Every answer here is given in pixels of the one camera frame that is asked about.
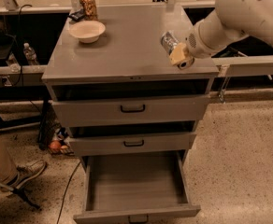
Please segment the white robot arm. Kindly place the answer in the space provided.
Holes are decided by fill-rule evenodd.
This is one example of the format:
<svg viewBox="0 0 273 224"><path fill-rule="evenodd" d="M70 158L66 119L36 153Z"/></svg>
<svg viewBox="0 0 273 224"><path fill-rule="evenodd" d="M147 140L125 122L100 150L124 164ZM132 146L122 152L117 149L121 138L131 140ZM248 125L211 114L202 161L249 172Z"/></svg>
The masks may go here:
<svg viewBox="0 0 273 224"><path fill-rule="evenodd" d="M169 59L188 67L196 58L211 57L248 36L273 48L273 0L215 0L214 10L174 46Z"/></svg>

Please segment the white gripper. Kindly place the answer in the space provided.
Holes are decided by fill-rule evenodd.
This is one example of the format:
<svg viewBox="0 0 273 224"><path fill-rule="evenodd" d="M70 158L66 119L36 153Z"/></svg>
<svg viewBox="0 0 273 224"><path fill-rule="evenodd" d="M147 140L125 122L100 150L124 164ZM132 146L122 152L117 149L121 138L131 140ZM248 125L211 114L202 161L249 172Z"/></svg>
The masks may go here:
<svg viewBox="0 0 273 224"><path fill-rule="evenodd" d="M178 43L170 53L172 65L185 69L194 64L194 58L211 57L237 40L237 32L226 28L217 17L197 22L187 35L186 44Z"/></svg>

